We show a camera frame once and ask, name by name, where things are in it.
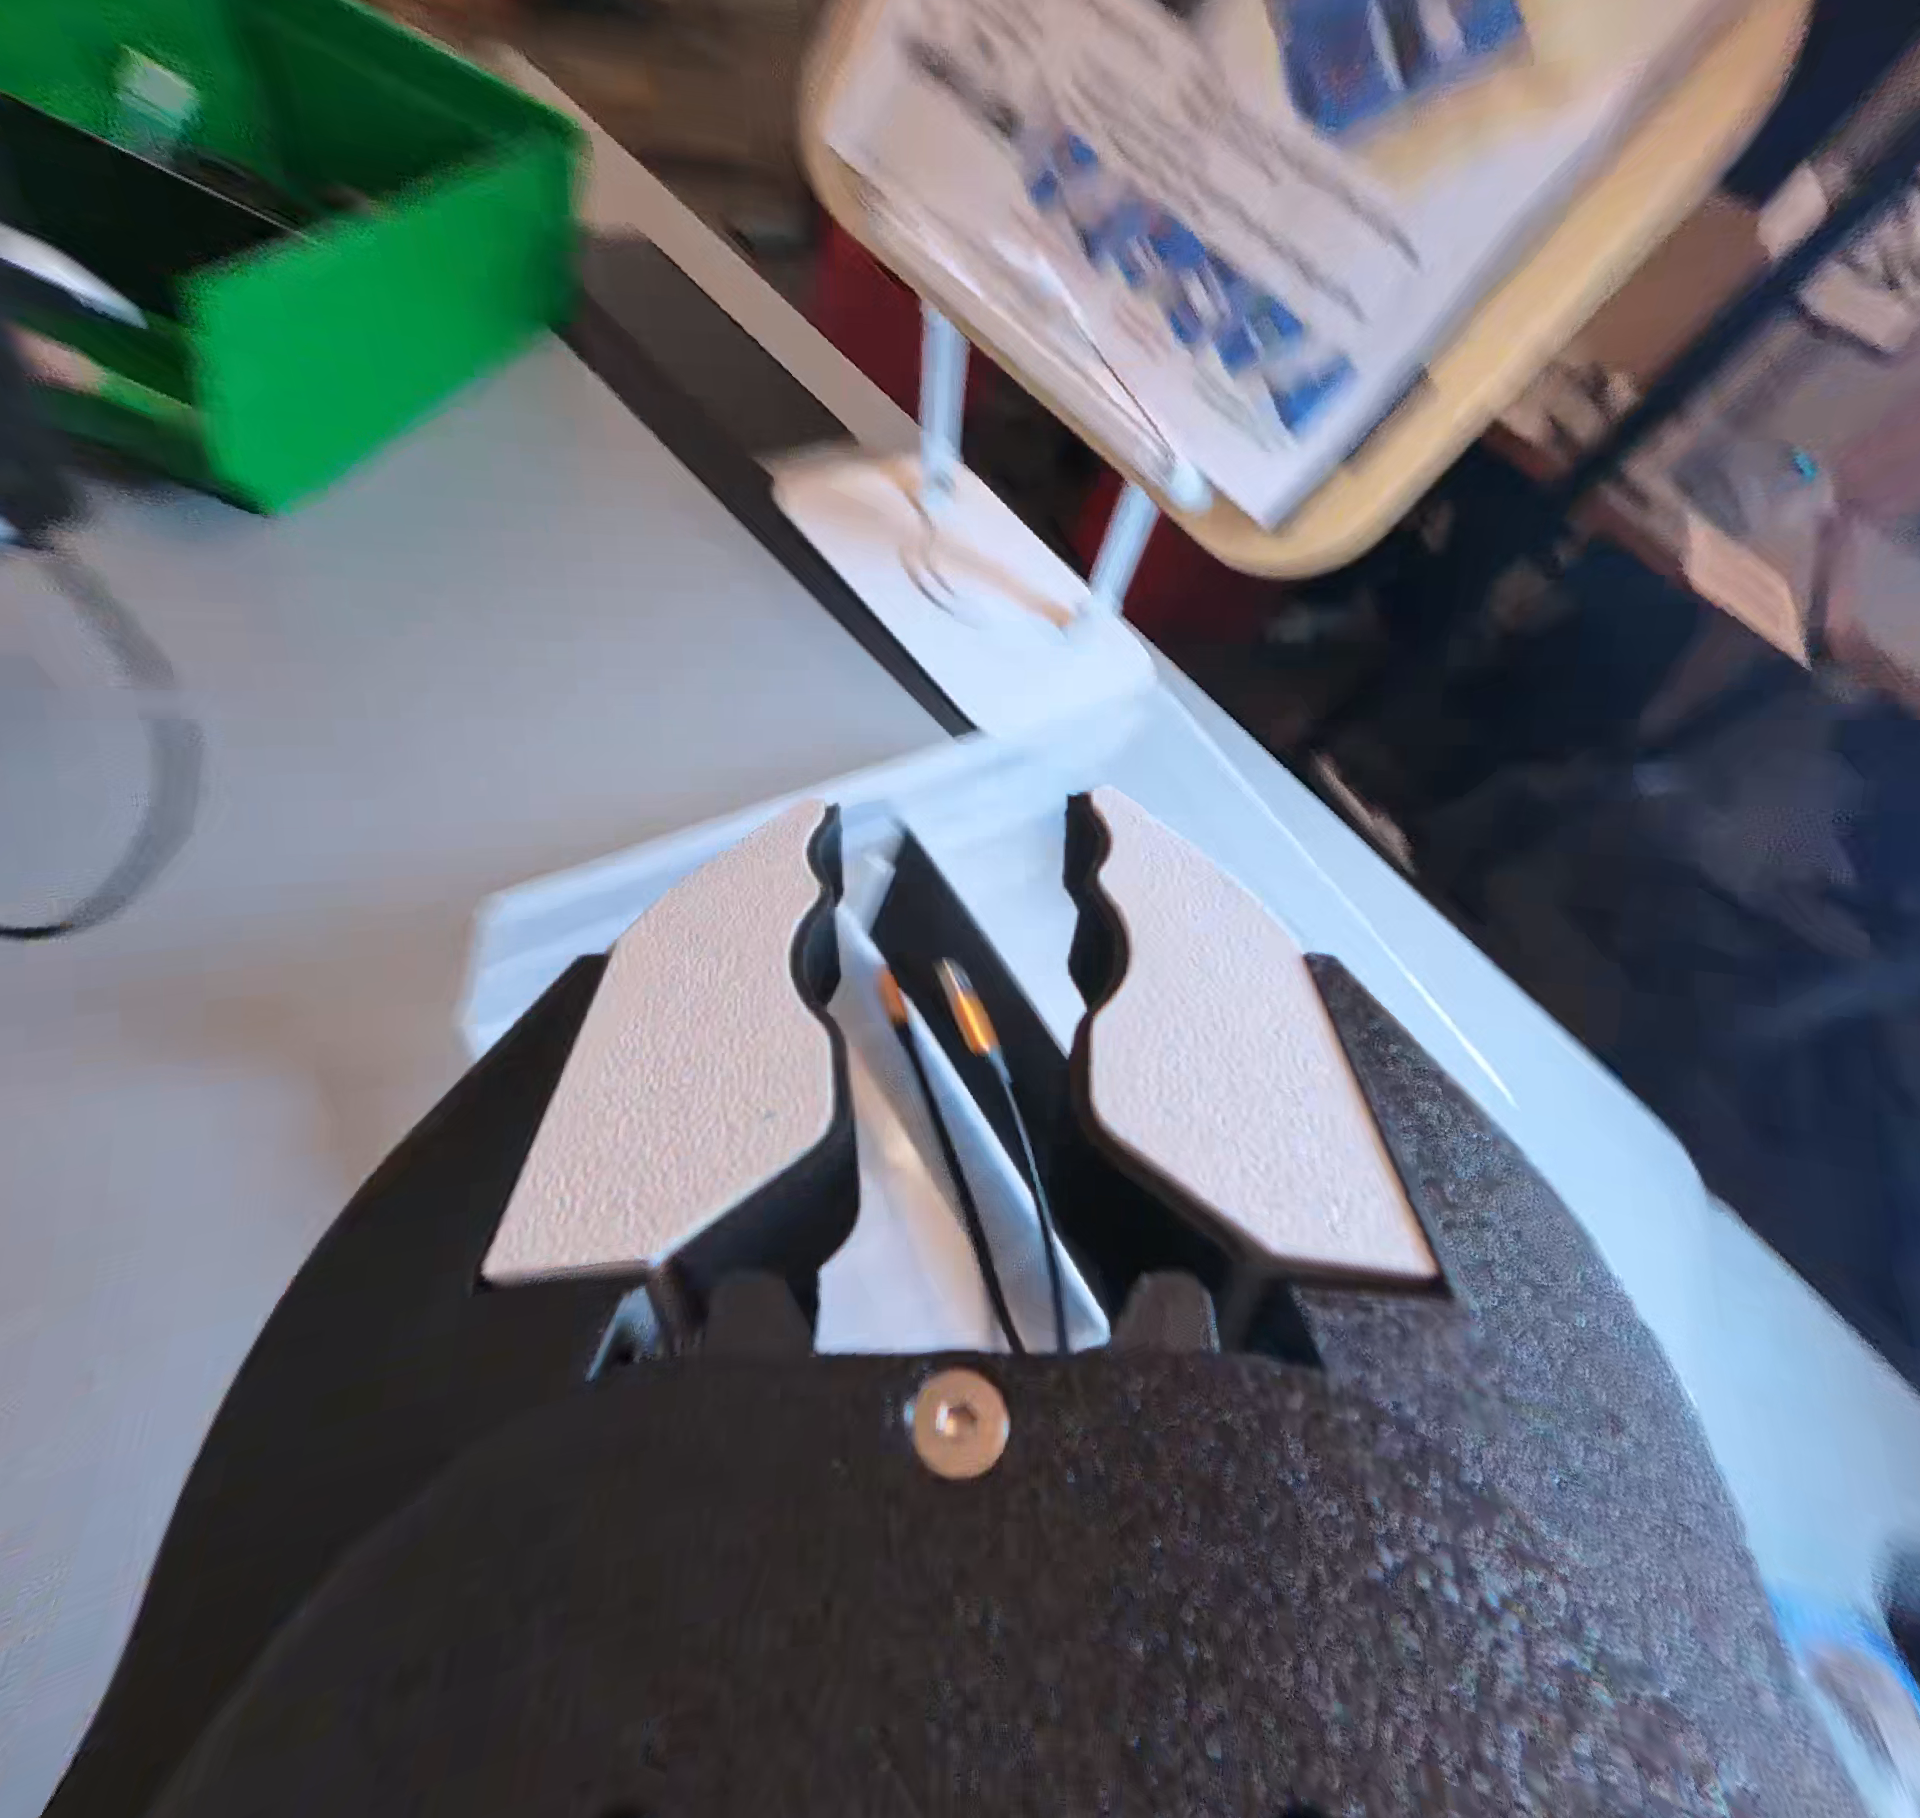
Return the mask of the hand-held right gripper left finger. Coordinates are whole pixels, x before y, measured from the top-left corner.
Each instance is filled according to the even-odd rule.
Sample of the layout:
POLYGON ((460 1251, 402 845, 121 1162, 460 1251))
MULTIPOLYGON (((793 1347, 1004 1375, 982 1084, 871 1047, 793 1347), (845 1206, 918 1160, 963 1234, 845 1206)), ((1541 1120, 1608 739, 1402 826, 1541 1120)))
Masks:
POLYGON ((674 1351, 732 1279, 776 1279, 804 1333, 859 1219, 841 980, 843 818, 763 822, 605 953, 483 1287, 637 1282, 674 1351))

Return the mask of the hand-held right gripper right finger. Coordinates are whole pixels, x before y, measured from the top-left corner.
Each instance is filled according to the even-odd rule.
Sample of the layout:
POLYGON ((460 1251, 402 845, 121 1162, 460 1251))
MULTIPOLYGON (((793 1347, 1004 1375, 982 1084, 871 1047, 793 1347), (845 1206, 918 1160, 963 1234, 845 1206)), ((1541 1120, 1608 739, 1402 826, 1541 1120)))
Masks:
POLYGON ((1254 1279, 1445 1269, 1301 941, 1113 786, 1067 801, 1073 1107, 1091 1151, 1254 1279))

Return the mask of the braided usb cable orange plugs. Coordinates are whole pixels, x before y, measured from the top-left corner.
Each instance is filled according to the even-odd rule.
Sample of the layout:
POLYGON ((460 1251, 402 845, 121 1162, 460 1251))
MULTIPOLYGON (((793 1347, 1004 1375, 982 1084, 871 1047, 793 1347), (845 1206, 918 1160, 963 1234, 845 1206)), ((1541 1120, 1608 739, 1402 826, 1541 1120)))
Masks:
MULTIPOLYGON (((960 965, 952 960, 943 960, 937 965, 937 977, 938 977, 941 993, 946 1001, 948 1014, 960 1029, 960 1040, 963 1047, 968 1049, 968 1053, 972 1053, 979 1064, 984 1064, 994 1074, 1001 1096, 1004 1096, 1005 1114, 1013 1126, 1015 1141, 1017 1141, 1015 1170, 1026 1185, 1026 1197, 1034 1206, 1041 1246, 1042 1246, 1053 1350, 1057 1356, 1067 1356, 1073 1351, 1073 1329, 1071 1329, 1071 1316, 1067 1316, 1064 1246, 1062 1246, 1062 1240, 1060 1240, 1060 1234, 1053 1222, 1049 1197, 1041 1180, 1041 1164, 1038 1164, 1034 1140, 1026 1127, 1026 1119, 1020 1109, 1012 1067, 1005 1061, 1005 1051, 1004 1051, 999 1032, 992 1025, 992 1019, 989 1014, 989 1007, 982 995, 976 991, 963 965, 960 965)), ((924 1053, 916 1040, 914 1010, 890 965, 880 968, 877 998, 895 1030, 897 1042, 900 1043, 900 1047, 906 1053, 908 1067, 916 1076, 916 1085, 922 1096, 924 1110, 932 1123, 943 1170, 946 1173, 946 1180, 952 1189, 955 1203, 960 1206, 962 1230, 968 1240, 969 1252, 974 1255, 976 1269, 982 1280, 994 1325, 999 1326, 1008 1350, 1013 1356, 1024 1356, 1026 1340, 1013 1320, 1012 1306, 1005 1294, 999 1263, 992 1252, 992 1244, 990 1244, 990 1238, 989 1238, 989 1231, 986 1231, 986 1225, 979 1214, 976 1193, 972 1189, 972 1181, 965 1176, 962 1155, 955 1148, 952 1136, 946 1126, 945 1110, 941 1109, 938 1093, 933 1090, 932 1076, 927 1074, 924 1053)))

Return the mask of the clear plastic bin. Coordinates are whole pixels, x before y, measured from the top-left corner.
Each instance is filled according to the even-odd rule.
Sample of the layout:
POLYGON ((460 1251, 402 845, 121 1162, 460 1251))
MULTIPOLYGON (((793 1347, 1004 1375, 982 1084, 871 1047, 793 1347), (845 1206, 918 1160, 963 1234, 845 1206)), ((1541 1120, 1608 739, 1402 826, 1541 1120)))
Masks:
MULTIPOLYGON (((841 807, 845 895, 841 984, 831 1001, 849 1043, 860 1208, 826 1268, 819 1347, 830 1354, 1001 1351, 968 1246, 960 1201, 938 1173, 938 1141, 905 1047, 877 991, 874 929, 916 836, 1020 977, 1030 1004, 1067 1022, 1073 909, 1060 884, 1067 795, 1091 787, 1030 749, 952 743, 819 787, 841 807)), ((458 1007, 466 1063, 491 1049, 576 958, 605 951, 681 879, 803 803, 766 799, 609 857, 511 886, 471 925, 458 1007)))

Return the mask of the black usb cable grey plug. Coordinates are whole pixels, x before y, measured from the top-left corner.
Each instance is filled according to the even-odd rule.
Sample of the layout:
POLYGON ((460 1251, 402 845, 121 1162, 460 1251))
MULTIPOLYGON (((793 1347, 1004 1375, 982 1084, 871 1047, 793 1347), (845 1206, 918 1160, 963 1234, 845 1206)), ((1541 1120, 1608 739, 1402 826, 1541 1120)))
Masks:
POLYGON ((3 942, 26 947, 78 939, 121 917, 166 876, 201 814, 205 733, 189 712, 178 668, 142 621, 91 563, 52 533, 10 536, 4 554, 32 558, 37 572, 114 660, 141 703, 148 786, 127 848, 106 876, 60 915, 4 925, 3 942))

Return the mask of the green plastic bin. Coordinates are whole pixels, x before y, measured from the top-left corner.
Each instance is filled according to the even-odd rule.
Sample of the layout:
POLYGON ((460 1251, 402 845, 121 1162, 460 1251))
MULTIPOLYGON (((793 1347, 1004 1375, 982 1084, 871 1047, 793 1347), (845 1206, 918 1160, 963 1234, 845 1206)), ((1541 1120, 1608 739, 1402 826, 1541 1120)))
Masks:
POLYGON ((78 355, 56 428, 275 513, 557 332, 576 122, 362 0, 3 0, 4 96, 167 164, 220 156, 324 218, 190 332, 4 320, 78 355))

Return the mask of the document stand with instruction sheet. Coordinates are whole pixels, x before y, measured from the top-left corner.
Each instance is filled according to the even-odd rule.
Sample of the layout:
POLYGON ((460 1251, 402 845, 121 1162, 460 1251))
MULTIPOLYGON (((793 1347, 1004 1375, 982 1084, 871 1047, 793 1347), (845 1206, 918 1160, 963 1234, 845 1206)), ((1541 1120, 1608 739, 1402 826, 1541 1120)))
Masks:
POLYGON ((837 236, 922 302, 919 446, 776 505, 992 737, 1155 685, 1157 522, 1374 550, 1713 198, 1811 0, 831 0, 837 236))

